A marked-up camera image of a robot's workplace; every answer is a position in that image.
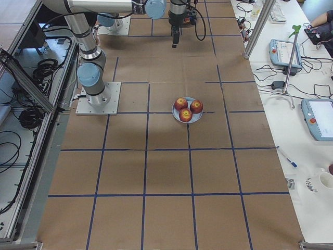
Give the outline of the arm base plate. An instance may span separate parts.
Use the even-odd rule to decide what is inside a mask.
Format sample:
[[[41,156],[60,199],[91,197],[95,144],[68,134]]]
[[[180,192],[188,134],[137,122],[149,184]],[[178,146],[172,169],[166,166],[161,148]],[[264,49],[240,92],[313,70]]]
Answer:
[[[131,17],[117,19],[113,26],[100,26],[97,35],[128,36],[130,30]]]
[[[99,95],[89,95],[82,87],[76,107],[77,115],[116,115],[121,92],[121,82],[105,82],[104,91]]]

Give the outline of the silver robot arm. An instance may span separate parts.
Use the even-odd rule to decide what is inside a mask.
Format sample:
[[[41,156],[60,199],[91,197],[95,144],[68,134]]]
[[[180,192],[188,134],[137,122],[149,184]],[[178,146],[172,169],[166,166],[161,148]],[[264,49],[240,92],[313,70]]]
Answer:
[[[130,13],[147,14],[151,19],[161,18],[166,10],[166,1],[43,1],[52,11],[65,16],[83,59],[77,70],[77,77],[86,92],[91,105],[109,102],[110,91],[103,82],[106,57],[91,32],[85,13]]]
[[[168,12],[169,24],[171,25],[172,47],[177,48],[180,39],[180,30],[187,15],[185,1],[171,0]]]

